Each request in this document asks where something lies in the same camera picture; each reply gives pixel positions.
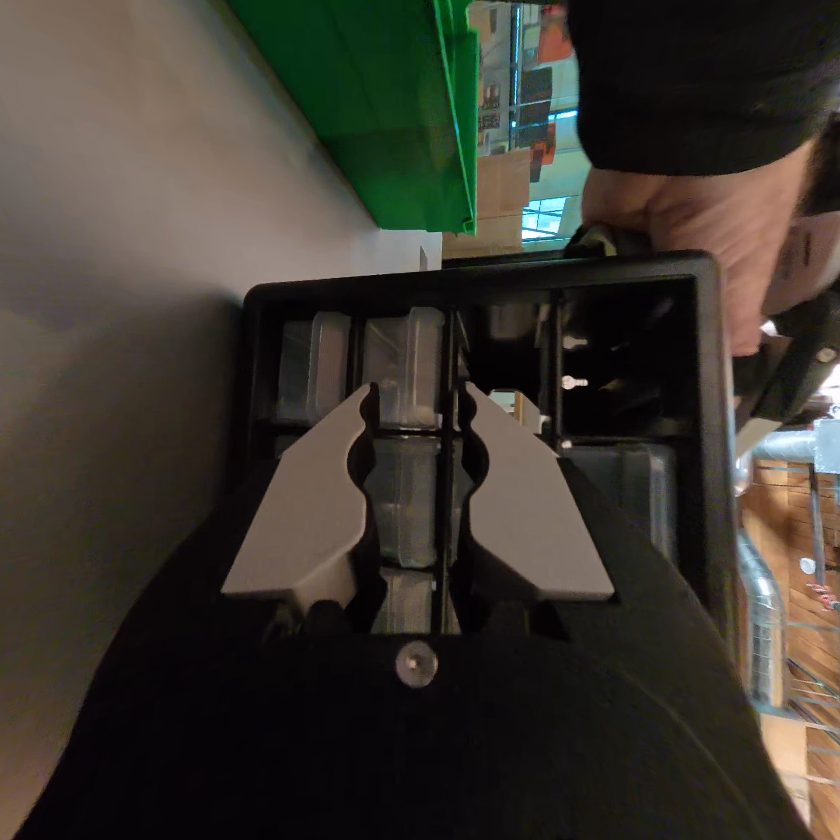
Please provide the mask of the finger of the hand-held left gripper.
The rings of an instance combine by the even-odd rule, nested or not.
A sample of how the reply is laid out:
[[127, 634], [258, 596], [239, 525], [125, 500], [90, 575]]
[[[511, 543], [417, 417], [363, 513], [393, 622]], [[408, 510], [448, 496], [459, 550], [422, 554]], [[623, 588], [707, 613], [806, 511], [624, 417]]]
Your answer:
[[738, 425], [735, 437], [735, 459], [751, 453], [767, 436], [781, 426], [781, 421], [762, 416], [746, 416]]

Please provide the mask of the silver ceiling duct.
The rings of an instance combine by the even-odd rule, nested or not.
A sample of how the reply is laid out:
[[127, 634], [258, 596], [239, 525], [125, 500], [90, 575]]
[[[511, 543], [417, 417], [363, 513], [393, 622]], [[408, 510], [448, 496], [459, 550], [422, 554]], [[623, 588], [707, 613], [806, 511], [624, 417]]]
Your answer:
[[[767, 436], [751, 453], [735, 459], [733, 494], [751, 486], [753, 463], [758, 460], [804, 464], [815, 474], [838, 477], [839, 421], [818, 419], [811, 429], [781, 431]], [[788, 706], [786, 608], [782, 591], [769, 565], [740, 526], [737, 537], [738, 572], [747, 596], [747, 649], [744, 684], [759, 707], [785, 710]]]

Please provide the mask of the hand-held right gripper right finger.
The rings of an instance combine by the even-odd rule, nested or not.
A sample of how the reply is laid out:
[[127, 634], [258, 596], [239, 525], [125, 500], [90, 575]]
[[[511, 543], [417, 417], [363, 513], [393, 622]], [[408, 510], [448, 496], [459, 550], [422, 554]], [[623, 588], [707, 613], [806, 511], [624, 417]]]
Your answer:
[[615, 587], [558, 456], [474, 383], [462, 384], [465, 443], [477, 447], [465, 548], [488, 601], [608, 601]]

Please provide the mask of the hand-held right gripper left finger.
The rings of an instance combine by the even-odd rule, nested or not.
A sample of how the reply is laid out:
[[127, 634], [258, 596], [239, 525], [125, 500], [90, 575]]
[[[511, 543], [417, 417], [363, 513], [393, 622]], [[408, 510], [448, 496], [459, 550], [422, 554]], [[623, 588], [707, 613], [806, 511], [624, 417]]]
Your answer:
[[223, 595], [348, 607], [377, 580], [379, 543], [364, 483], [379, 421], [378, 385], [366, 383], [284, 452]]

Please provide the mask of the green plastic bin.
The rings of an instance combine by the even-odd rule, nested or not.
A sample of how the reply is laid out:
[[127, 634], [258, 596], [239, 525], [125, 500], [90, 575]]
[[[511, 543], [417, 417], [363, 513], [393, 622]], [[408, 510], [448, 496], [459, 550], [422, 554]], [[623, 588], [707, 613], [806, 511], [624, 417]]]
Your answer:
[[476, 232], [469, 1], [230, 1], [380, 228]]

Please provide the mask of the black drawer cabinet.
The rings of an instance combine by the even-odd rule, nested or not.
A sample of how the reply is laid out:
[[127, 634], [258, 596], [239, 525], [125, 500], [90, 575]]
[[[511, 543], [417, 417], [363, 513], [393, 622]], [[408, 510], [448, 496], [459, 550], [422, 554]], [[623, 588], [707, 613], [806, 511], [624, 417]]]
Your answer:
[[[232, 487], [258, 466], [278, 459], [312, 427], [276, 420], [287, 322], [310, 320], [319, 312], [351, 318], [350, 360], [339, 367], [350, 376], [345, 397], [367, 383], [362, 382], [361, 352], [369, 320], [401, 317], [412, 308], [439, 310], [445, 322], [438, 398], [442, 425], [436, 435], [445, 462], [438, 472], [437, 501], [443, 503], [444, 515], [456, 440], [463, 447], [462, 458], [466, 452], [459, 425], [465, 382], [486, 394], [519, 392], [532, 400], [542, 415], [538, 436], [575, 468], [564, 453], [568, 445], [671, 447], [676, 456], [678, 542], [677, 561], [670, 562], [706, 607], [730, 652], [737, 624], [731, 375], [718, 286], [709, 257], [568, 259], [559, 251], [444, 259], [442, 269], [430, 274], [258, 285], [245, 297], [227, 483]], [[662, 408], [655, 409], [661, 413], [653, 422], [598, 426], [601, 413], [595, 409], [594, 416], [588, 415], [586, 408], [582, 420], [572, 417], [575, 405], [581, 406], [604, 381], [620, 378], [661, 388]], [[448, 556], [444, 525], [434, 570], [443, 592], [433, 601], [433, 629], [456, 628], [451, 597], [459, 578], [452, 570], [466, 540], [461, 522], [467, 498], [454, 560]]]

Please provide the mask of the person's left hand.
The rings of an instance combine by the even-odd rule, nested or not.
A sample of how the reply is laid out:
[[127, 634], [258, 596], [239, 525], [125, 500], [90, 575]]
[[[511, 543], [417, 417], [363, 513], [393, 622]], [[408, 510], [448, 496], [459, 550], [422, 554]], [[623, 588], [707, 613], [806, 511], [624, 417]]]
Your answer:
[[759, 168], [726, 175], [647, 175], [594, 168], [582, 220], [646, 234], [658, 252], [717, 261], [731, 354], [759, 349], [762, 306], [803, 194], [816, 141]]

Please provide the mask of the person's left forearm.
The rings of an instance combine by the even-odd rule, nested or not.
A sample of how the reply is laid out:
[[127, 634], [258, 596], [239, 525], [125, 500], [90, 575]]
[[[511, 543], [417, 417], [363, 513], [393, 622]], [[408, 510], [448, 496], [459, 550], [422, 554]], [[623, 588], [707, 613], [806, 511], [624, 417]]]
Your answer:
[[714, 176], [780, 160], [838, 98], [838, 1], [573, 1], [593, 168]]

